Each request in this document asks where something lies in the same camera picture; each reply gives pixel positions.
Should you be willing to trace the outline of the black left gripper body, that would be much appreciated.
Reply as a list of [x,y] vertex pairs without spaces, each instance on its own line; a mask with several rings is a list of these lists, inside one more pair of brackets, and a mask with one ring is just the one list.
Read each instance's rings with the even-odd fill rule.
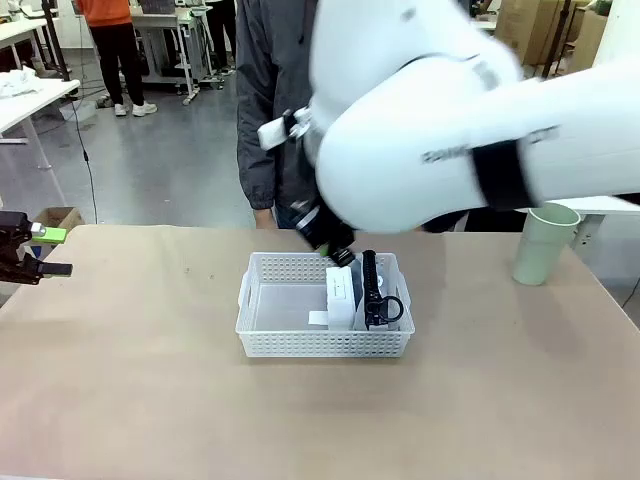
[[32,256],[22,247],[31,238],[31,222],[25,213],[1,212],[2,281],[32,280]]

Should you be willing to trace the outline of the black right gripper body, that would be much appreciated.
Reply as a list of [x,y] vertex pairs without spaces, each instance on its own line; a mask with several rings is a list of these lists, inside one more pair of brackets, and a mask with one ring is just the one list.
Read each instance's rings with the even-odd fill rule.
[[295,201],[291,209],[296,230],[314,250],[325,243],[349,247],[354,243],[354,230],[339,219],[320,197]]

